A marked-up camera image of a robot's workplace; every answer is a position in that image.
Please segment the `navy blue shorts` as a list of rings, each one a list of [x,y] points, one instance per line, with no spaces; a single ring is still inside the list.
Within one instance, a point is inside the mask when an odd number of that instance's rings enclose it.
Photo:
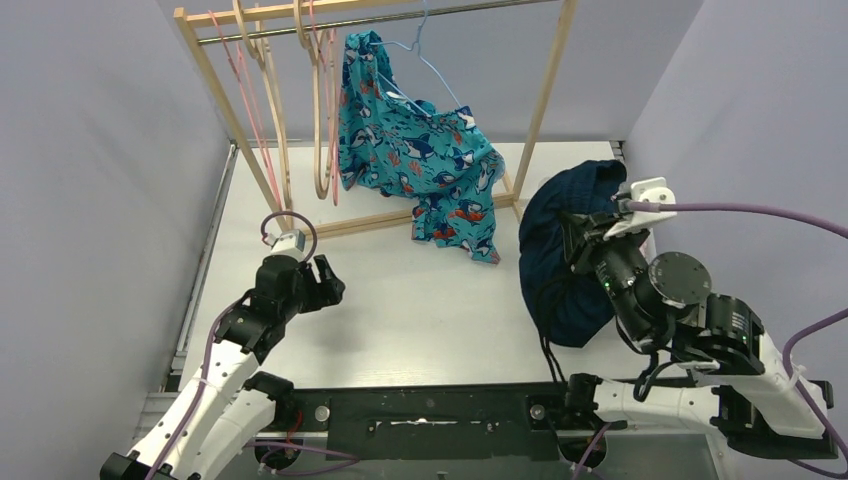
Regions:
[[[618,160],[587,160],[544,181],[526,205],[519,224],[519,282],[536,326],[552,383],[565,380],[553,344],[582,348],[613,318],[603,287],[567,263],[560,213],[611,213],[614,195],[627,179]]]

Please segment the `teal fish print shorts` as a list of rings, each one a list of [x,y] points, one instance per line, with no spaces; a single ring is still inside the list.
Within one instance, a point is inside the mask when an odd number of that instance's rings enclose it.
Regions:
[[[439,111],[397,89],[386,45],[373,30],[345,39],[338,123],[345,189],[411,199],[412,240],[499,263],[493,189],[503,156],[469,107]]]

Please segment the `pink wire hanger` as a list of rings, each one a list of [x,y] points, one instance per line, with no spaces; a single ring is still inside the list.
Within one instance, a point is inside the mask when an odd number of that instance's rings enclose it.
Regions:
[[[328,135],[325,166],[323,173],[318,177],[317,185],[320,187],[320,191],[324,193],[323,199],[330,196],[332,205],[337,207],[339,205],[340,184],[338,118],[340,94],[337,89],[340,63],[337,52],[338,35],[336,28],[328,30],[317,28],[314,5],[314,1],[308,2],[308,12],[311,22],[311,37],[318,62],[316,72],[323,88],[323,95],[319,96],[323,105],[319,106],[319,109],[324,112],[324,124]]]
[[[222,41],[228,62],[230,64],[230,68],[233,72],[234,77],[237,80],[242,101],[247,113],[248,122],[251,127],[252,133],[254,134],[254,138],[257,143],[257,148],[259,149],[265,167],[269,187],[275,201],[275,206],[273,207],[273,209],[281,210],[284,206],[283,196],[280,192],[280,187],[278,186],[276,172],[273,166],[273,162],[271,160],[267,141],[263,133],[263,122],[260,118],[255,90],[253,87],[252,80],[250,78],[247,61],[244,57],[242,47],[240,45],[236,45],[236,54],[233,55],[229,49],[228,41],[224,39],[224,32],[217,20],[216,15],[211,10],[208,11],[208,14],[210,15],[210,19],[215,29],[217,30],[219,39]]]

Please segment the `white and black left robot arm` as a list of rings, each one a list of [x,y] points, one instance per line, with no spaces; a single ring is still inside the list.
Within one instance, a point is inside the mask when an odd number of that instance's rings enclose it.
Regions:
[[[227,306],[203,359],[157,424],[129,452],[113,453],[102,479],[215,479],[262,429],[295,416],[291,381],[261,371],[299,314],[342,301],[344,282],[327,258],[266,257],[255,284]]]

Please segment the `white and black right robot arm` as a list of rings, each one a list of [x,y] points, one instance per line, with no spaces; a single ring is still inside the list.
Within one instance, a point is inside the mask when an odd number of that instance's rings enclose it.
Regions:
[[[827,422],[831,385],[792,366],[744,301],[713,291],[699,260],[682,252],[647,260],[648,230],[615,214],[558,219],[571,274],[601,288],[624,341],[649,359],[629,383],[572,375],[562,400],[568,422],[686,429],[761,459],[846,454]]]

